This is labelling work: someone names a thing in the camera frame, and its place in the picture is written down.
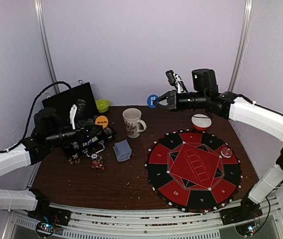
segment blue cloth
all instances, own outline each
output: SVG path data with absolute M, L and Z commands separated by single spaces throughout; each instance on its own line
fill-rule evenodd
M 130 159 L 132 150 L 126 139 L 122 142 L 115 143 L 113 150 L 115 151 L 118 162 L 123 162 L 123 161 Z

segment orange sticker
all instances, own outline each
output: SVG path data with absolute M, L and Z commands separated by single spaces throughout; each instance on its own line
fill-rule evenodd
M 99 116 L 96 120 L 95 120 L 95 124 L 97 125 L 102 125 L 102 128 L 106 128 L 108 125 L 108 119 L 106 116 Z

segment mug handle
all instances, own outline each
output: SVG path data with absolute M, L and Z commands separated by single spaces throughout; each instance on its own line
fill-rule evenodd
M 138 133 L 141 133 L 147 129 L 147 125 L 142 119 L 139 119 L 137 123 L 140 123 L 143 126 L 143 129 L 139 129 Z

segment green bowl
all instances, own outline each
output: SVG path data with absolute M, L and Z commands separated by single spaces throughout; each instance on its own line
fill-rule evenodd
M 108 100 L 98 100 L 96 101 L 97 110 L 99 113 L 105 113 L 109 110 L 110 101 Z

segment red and black board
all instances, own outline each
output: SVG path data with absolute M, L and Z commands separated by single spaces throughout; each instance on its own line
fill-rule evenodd
M 149 149 L 145 164 L 152 189 L 186 212 L 210 212 L 232 201 L 241 183 L 240 161 L 222 157 L 224 141 L 206 132 L 167 133 Z

